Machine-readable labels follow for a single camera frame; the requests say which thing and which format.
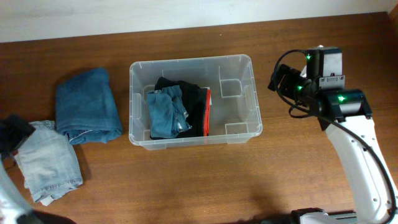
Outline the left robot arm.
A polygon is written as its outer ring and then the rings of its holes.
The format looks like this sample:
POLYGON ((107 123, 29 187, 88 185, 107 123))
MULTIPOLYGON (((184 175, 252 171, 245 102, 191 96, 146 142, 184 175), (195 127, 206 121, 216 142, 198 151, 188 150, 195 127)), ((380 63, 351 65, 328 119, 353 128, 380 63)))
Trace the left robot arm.
POLYGON ((67 217, 33 209, 23 198, 4 167, 35 128, 16 114, 1 120, 1 223, 75 224, 67 217))

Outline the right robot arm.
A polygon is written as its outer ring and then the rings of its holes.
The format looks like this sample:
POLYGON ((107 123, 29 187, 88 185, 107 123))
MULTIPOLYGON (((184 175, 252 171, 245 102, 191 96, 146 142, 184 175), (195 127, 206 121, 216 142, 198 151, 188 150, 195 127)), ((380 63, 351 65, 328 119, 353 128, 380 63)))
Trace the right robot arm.
POLYGON ((397 223, 397 187, 380 150, 373 112, 365 94, 345 89, 343 54, 338 47, 299 50, 303 70, 278 60, 268 88, 316 117, 336 150, 354 198, 357 223, 397 223))

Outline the small blue garment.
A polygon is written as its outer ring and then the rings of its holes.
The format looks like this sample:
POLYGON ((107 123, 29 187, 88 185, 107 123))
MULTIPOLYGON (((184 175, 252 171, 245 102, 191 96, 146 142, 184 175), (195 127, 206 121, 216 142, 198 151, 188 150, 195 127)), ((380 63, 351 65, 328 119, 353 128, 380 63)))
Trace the small blue garment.
POLYGON ((188 131, 192 126, 182 102, 182 91, 178 85, 147 93, 150 115, 150 136, 154 139, 172 139, 188 131))

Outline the black garment with red band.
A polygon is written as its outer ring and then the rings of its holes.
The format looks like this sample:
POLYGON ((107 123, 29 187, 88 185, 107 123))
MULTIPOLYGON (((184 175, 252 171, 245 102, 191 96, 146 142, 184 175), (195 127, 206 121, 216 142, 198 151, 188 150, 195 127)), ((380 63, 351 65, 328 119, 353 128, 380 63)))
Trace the black garment with red band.
POLYGON ((208 90, 174 85, 147 93, 153 139, 203 137, 208 134, 208 90))

